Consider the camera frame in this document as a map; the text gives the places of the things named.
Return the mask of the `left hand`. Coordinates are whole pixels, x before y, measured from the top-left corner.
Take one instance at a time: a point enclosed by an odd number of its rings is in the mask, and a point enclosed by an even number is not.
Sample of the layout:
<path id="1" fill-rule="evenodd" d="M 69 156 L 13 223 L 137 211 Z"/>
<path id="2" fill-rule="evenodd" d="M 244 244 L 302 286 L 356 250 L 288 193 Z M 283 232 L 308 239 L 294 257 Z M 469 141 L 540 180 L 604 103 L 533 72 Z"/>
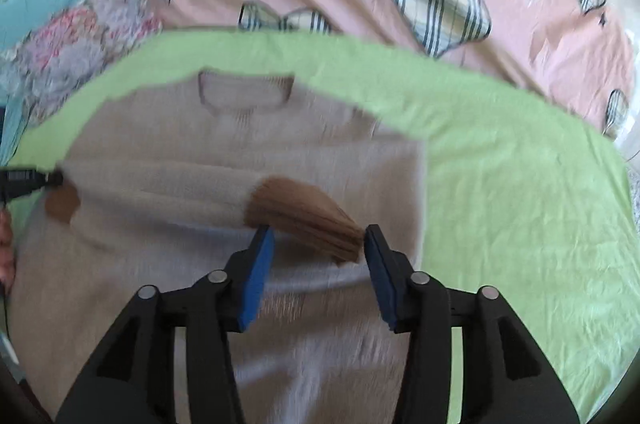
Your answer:
<path id="1" fill-rule="evenodd" d="M 9 291 L 15 277 L 15 255 L 13 249 L 12 218 L 9 210 L 0 213 L 0 281 Z"/>

